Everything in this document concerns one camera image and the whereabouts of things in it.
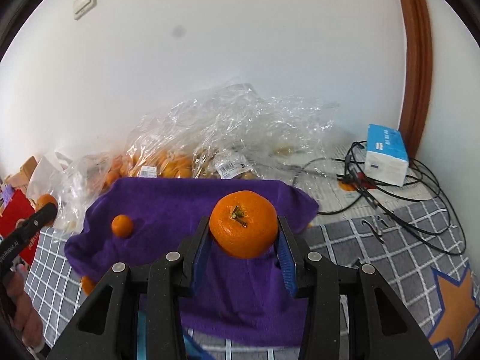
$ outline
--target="purple cloth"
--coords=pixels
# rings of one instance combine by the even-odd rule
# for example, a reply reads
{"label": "purple cloth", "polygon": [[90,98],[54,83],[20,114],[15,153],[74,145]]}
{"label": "purple cloth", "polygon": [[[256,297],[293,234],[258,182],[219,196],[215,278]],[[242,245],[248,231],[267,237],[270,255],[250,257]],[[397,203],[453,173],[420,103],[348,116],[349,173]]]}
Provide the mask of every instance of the purple cloth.
{"label": "purple cloth", "polygon": [[[67,241],[65,255],[77,273],[94,281],[119,261],[151,263],[176,250],[223,196],[243,190],[267,198],[294,233],[318,210],[307,194],[275,180],[123,178],[87,210],[83,232]],[[119,214],[133,220],[128,239],[110,230]],[[198,294],[181,299],[183,326],[246,345],[298,346],[307,303],[290,297],[276,259],[272,247],[255,259],[235,259],[214,242]]]}

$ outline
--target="blue gripper pad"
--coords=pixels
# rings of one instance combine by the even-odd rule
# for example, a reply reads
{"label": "blue gripper pad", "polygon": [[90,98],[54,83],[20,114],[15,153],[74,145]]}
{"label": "blue gripper pad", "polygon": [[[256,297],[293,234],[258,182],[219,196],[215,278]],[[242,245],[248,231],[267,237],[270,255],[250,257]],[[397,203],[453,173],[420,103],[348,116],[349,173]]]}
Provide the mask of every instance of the blue gripper pad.
{"label": "blue gripper pad", "polygon": [[193,280],[191,283],[191,290],[195,295],[202,283],[202,277],[207,266],[208,256],[212,247],[212,236],[210,231],[206,231],[203,235],[200,245],[198,246],[197,254],[193,261]]}
{"label": "blue gripper pad", "polygon": [[280,262],[280,268],[282,269],[285,288],[289,291],[292,297],[295,297],[298,291],[297,271],[285,235],[281,231],[278,233],[277,255],[278,262]]}

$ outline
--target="tangerine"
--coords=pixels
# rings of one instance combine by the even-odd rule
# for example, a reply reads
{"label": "tangerine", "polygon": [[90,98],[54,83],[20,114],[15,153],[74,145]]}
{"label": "tangerine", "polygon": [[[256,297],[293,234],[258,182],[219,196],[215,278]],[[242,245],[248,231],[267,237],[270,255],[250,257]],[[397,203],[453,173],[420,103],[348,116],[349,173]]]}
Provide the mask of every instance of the tangerine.
{"label": "tangerine", "polygon": [[155,166],[157,168],[160,168],[168,156],[169,156],[169,152],[167,150],[160,150],[158,152],[157,163],[155,164]]}
{"label": "tangerine", "polygon": [[105,186],[110,188],[112,184],[120,178],[120,173],[116,170],[111,170],[109,173],[106,174],[105,178]]}
{"label": "tangerine", "polygon": [[[41,208],[43,208],[47,203],[53,203],[55,207],[58,208],[58,203],[57,200],[52,196],[46,193],[45,195],[40,196],[37,199],[37,204],[35,205],[35,212],[39,211]],[[48,222],[46,225],[47,226],[52,226],[54,221]]]}
{"label": "tangerine", "polygon": [[137,151],[133,157],[131,158],[132,162],[133,162],[133,165],[135,166],[138,161],[140,160],[140,153]]}
{"label": "tangerine", "polygon": [[126,215],[117,215],[112,221],[112,233],[119,238],[128,238],[134,230],[134,223]]}
{"label": "tangerine", "polygon": [[175,163],[177,164],[177,168],[191,167],[191,164],[194,161],[193,157],[189,157],[184,154],[176,155],[174,159]]}
{"label": "tangerine", "polygon": [[189,179],[191,178],[191,169],[190,168],[182,168],[177,170],[175,174],[176,179]]}
{"label": "tangerine", "polygon": [[83,292],[85,292],[85,295],[90,295],[90,293],[93,291],[95,286],[97,285],[91,278],[88,276],[82,276],[82,279],[80,280],[80,284],[82,286]]}
{"label": "tangerine", "polygon": [[115,157],[112,161],[112,166],[110,168],[110,171],[112,170],[115,170],[115,171],[119,171],[119,169],[121,168],[123,164],[123,158],[121,155],[118,155],[117,157]]}
{"label": "tangerine", "polygon": [[128,177],[130,168],[130,163],[124,163],[120,168],[120,177]]}
{"label": "tangerine", "polygon": [[222,197],[210,215],[209,225],[220,248],[241,259],[265,253],[278,234],[275,207],[252,191]]}
{"label": "tangerine", "polygon": [[160,169],[161,169],[160,171],[161,177],[164,177],[166,179],[172,179],[175,177],[175,174],[177,173],[177,164],[175,161],[166,159]]}

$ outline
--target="silver screw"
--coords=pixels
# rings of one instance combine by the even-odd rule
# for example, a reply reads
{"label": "silver screw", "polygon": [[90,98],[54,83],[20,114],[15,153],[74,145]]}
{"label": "silver screw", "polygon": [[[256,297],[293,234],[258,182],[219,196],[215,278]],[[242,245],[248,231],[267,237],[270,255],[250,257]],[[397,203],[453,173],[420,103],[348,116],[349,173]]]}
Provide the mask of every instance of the silver screw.
{"label": "silver screw", "polygon": [[372,274],[375,273],[375,267],[371,264],[362,265],[361,270],[364,271],[368,275],[372,275]]}
{"label": "silver screw", "polygon": [[177,261],[180,258],[180,253],[177,251],[171,251],[166,254],[166,259],[168,261]]}
{"label": "silver screw", "polygon": [[311,251],[307,254],[307,257],[310,261],[320,261],[322,259],[322,255],[317,251]]}
{"label": "silver screw", "polygon": [[125,264],[123,262],[117,262],[112,266],[112,271],[115,272],[116,274],[119,272],[122,272],[124,269],[125,269]]}

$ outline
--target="plastic bag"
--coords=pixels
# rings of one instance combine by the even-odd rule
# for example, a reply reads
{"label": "plastic bag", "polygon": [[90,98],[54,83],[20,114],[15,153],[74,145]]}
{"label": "plastic bag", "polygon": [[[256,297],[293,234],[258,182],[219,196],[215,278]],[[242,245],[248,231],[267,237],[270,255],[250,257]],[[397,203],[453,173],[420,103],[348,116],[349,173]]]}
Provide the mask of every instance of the plastic bag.
{"label": "plastic bag", "polygon": [[323,142],[336,109],[318,99],[263,99],[249,84],[203,91],[165,118],[143,117],[127,140],[121,174],[295,180],[309,193],[318,177],[334,173]]}
{"label": "plastic bag", "polygon": [[108,152],[86,155],[73,161],[62,172],[46,158],[40,160],[28,186],[27,197],[36,200],[49,193],[57,200],[58,213],[52,238],[67,239],[82,231],[86,210],[104,188],[112,160],[113,156]]}

